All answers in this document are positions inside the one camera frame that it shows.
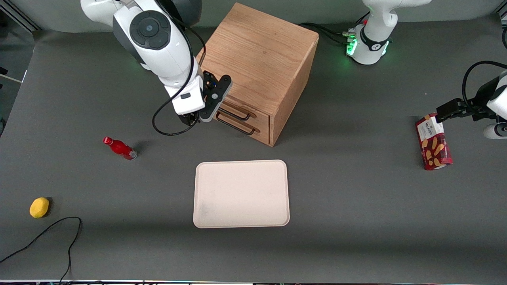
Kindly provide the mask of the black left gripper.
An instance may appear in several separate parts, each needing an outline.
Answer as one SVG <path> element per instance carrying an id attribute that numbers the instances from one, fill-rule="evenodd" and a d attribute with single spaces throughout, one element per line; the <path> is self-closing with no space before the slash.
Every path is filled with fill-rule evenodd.
<path id="1" fill-rule="evenodd" d="M 473 114 L 475 122 L 482 119 L 496 120 L 496 113 L 484 109 L 489 109 L 487 103 L 489 103 L 491 99 L 496 99 L 499 96 L 499 92 L 496 91 L 498 83 L 499 78 L 494 78 L 477 90 L 476 96 L 474 97 L 474 109 L 477 110 L 473 111 L 463 99 L 453 99 L 436 108 L 436 121 L 438 123 L 443 123 L 449 119 L 463 118 L 472 116 Z"/>

